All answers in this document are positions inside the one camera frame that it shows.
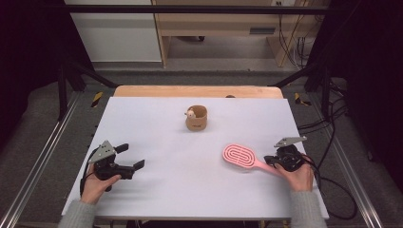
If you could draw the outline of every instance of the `gray floor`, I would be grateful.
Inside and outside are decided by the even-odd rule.
[[[195,37],[182,37],[172,41],[167,68],[159,64],[100,64],[98,69],[105,77],[126,85],[267,86],[296,70],[294,66],[277,68],[273,54],[263,51],[267,49],[269,47],[264,38],[206,37],[201,43]],[[60,219],[66,196],[76,179],[87,146],[91,143],[91,135],[96,131],[107,98],[113,94],[113,89],[88,78],[86,81],[87,89],[78,93],[80,99],[77,107],[21,213],[20,226],[23,226],[23,222],[54,224]],[[302,101],[314,102],[317,97],[316,93],[308,94],[304,91],[304,81],[302,78],[282,89],[284,97],[289,100],[297,125],[309,124],[320,118],[313,105],[295,103],[295,93],[299,93]],[[335,82],[345,86],[343,80],[335,79]],[[97,107],[90,107],[98,91],[103,91],[104,96]],[[338,96],[332,94],[332,101],[336,98]],[[56,125],[57,115],[56,84],[31,93],[29,109],[0,154],[0,183],[4,189],[0,198],[0,215],[4,216],[23,186],[30,169],[35,165]],[[309,140],[304,143],[305,150],[318,161],[329,140],[326,129],[320,129],[307,136]],[[343,115],[336,120],[336,138],[348,155],[384,227],[403,227],[402,194],[381,163],[368,161],[365,146],[348,116]],[[323,163],[321,174],[348,188],[335,154],[336,151],[332,147]],[[329,211],[343,217],[351,215],[353,204],[340,188],[324,181],[323,198]],[[364,210],[350,220],[331,217],[327,224],[330,227],[367,227],[362,212]],[[273,222],[269,227],[282,225],[280,222]]]

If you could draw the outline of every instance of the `floor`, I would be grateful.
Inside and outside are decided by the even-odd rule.
[[[197,37],[174,38],[166,67],[160,63],[96,63],[95,66],[104,77],[126,85],[268,86],[297,71],[297,67],[291,64],[277,67],[270,47],[261,37],[206,37],[204,42],[200,42]],[[0,199],[0,215],[6,215],[16,197],[21,196],[19,191],[27,193],[26,198],[20,197],[25,200],[23,207],[16,209],[17,227],[55,227],[60,219],[61,210],[91,143],[92,135],[96,132],[107,98],[113,94],[113,89],[99,85],[90,78],[85,79],[86,91],[70,90],[68,93],[70,100],[76,102],[76,107],[64,126],[58,126],[56,123],[57,85],[51,84],[32,92],[29,97],[29,109],[0,154],[0,182],[4,188],[7,186]],[[284,97],[289,100],[297,125],[312,123],[321,118],[316,106],[319,104],[320,92],[307,93],[303,88],[305,81],[305,78],[300,78],[281,89]],[[338,86],[345,86],[343,80],[334,81]],[[91,107],[98,91],[104,92],[103,99],[97,107]],[[304,103],[296,103],[296,93]],[[332,93],[332,102],[338,97],[339,94]],[[343,103],[340,102],[336,107],[342,106]],[[55,144],[49,145],[48,138],[58,127],[61,135],[53,139]],[[357,214],[345,219],[354,212],[353,202],[342,188],[332,182],[324,182],[323,198],[328,210],[336,214],[327,220],[328,226],[403,227],[402,194],[393,185],[381,163],[368,161],[365,145],[355,130],[354,123],[348,115],[341,115],[337,118],[334,129],[336,139],[323,163],[322,176],[336,181],[346,189],[350,188],[351,192],[356,192],[346,179],[349,177],[343,171],[346,164],[339,156],[346,155],[348,164],[358,176],[358,186],[362,186],[370,204],[358,202],[361,207]],[[315,161],[320,160],[331,132],[332,127],[329,126],[312,133],[300,132],[308,134],[310,140],[304,147]],[[32,177],[32,168],[38,166],[37,159],[42,158],[45,148],[51,151],[51,156],[43,158],[44,168],[34,177],[35,181],[30,183],[34,188],[23,189],[27,177]],[[380,220],[381,226],[369,224],[366,212],[371,211],[368,210],[371,208],[363,208],[362,205],[373,207],[373,215],[375,219]],[[97,220],[97,224],[108,225],[108,221]],[[124,222],[117,222],[116,225],[124,226]],[[268,227],[282,227],[282,222],[272,222]]]

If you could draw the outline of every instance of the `electrical outlet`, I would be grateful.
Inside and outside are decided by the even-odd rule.
[[[292,7],[296,0],[272,0],[272,7]]]

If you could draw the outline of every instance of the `hand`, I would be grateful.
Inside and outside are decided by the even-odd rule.
[[[312,192],[312,185],[314,183],[314,170],[311,165],[304,163],[298,170],[288,172],[280,164],[275,163],[276,169],[290,184],[291,190],[295,192]]]
[[[89,204],[97,204],[107,187],[121,178],[121,175],[115,175],[108,180],[99,180],[94,174],[94,164],[89,166],[87,175],[89,176],[86,177],[86,184],[80,201]]]

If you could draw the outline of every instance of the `black pole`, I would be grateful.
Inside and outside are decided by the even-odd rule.
[[[75,13],[217,13],[217,14],[283,14],[328,15],[345,9],[329,7],[249,7],[249,6],[184,6],[184,5],[45,5],[45,10]]]
[[[59,87],[59,118],[61,121],[67,112],[67,92],[66,92],[66,78],[63,65],[57,72],[57,82]]]
[[[90,70],[90,69],[88,69],[88,68],[86,68],[86,67],[83,67],[83,66],[77,64],[76,62],[70,61],[68,64],[69,64],[71,67],[73,67],[74,69],[76,69],[76,70],[78,70],[78,71],[84,73],[85,75],[87,75],[87,76],[89,76],[89,77],[95,79],[96,81],[102,83],[102,84],[105,85],[105,86],[108,86],[108,87],[110,87],[110,88],[116,88],[116,87],[119,86],[119,85],[117,85],[117,84],[115,84],[115,83],[109,81],[108,79],[102,77],[101,75],[97,74],[96,72],[94,72],[94,71],[92,71],[92,70]]]
[[[274,85],[268,85],[268,86],[275,86],[275,87],[284,87],[287,86],[288,84],[292,83],[296,79],[309,75],[310,72],[313,70],[317,70],[317,64],[316,63],[311,63],[310,65],[302,68],[301,70],[297,71],[296,73],[292,74],[291,76],[285,78],[284,80],[281,80],[280,82],[274,84]]]
[[[328,68],[324,68],[323,77],[322,77],[322,102],[321,102],[321,111],[322,115],[327,122],[330,121],[329,116],[329,97],[330,97],[330,73]]]

